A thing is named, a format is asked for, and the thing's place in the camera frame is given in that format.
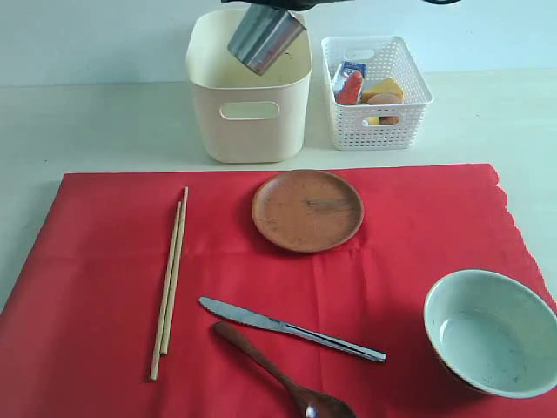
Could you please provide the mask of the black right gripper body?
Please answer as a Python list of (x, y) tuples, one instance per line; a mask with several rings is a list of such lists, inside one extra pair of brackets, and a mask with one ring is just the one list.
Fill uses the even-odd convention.
[(220, 2), (242, 2), (268, 6), (279, 10), (307, 11), (321, 4), (341, 3), (344, 0), (221, 0)]

